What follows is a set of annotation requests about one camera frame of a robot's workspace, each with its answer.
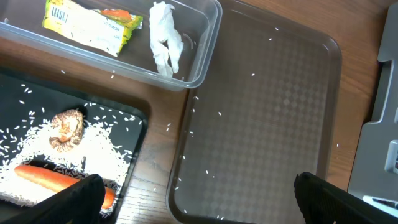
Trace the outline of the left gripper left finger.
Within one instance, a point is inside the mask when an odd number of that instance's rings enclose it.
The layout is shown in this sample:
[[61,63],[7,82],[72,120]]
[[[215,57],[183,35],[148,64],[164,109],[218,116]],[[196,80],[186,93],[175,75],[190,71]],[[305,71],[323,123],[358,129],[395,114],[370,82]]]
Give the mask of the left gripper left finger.
[[103,179],[93,174],[1,224],[98,224],[104,197]]

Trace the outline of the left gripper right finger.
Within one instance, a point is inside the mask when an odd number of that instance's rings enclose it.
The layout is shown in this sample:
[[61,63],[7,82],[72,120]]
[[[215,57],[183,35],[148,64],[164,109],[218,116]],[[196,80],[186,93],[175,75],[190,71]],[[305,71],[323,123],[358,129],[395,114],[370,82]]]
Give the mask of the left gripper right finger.
[[397,218],[327,181],[303,172],[294,193],[306,224],[397,224]]

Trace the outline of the orange carrot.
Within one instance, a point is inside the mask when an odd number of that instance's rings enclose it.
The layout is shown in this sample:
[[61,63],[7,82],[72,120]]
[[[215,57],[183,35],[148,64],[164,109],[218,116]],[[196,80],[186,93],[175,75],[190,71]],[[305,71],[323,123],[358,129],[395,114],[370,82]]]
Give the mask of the orange carrot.
[[15,194],[20,194],[32,203],[38,203],[85,180],[31,165],[19,165],[14,168],[14,173],[18,179],[14,181],[15,184],[23,185],[21,190],[15,190]]

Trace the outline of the brown food clump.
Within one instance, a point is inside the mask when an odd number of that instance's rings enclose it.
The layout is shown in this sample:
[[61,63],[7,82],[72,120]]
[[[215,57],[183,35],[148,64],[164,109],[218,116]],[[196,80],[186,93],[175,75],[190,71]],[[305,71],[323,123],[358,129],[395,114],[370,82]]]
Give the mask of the brown food clump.
[[79,146],[83,138],[83,123],[83,113],[76,109],[56,114],[51,122],[54,133],[49,137],[50,146],[58,152]]

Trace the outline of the yellow green snack wrapper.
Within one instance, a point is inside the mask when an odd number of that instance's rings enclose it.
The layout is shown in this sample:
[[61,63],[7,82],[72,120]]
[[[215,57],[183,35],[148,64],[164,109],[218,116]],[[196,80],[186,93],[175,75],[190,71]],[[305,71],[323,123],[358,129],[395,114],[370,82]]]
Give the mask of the yellow green snack wrapper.
[[71,0],[47,0],[42,27],[117,57],[143,20],[122,9],[86,9]]

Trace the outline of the white napkin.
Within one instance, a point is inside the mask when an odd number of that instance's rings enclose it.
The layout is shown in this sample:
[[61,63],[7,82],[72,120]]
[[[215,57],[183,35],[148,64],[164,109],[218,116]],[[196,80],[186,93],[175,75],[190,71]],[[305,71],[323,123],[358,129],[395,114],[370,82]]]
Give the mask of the white napkin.
[[175,29],[173,5],[154,2],[150,8],[150,48],[157,71],[165,77],[173,77],[179,71],[179,60],[183,51],[181,35]]

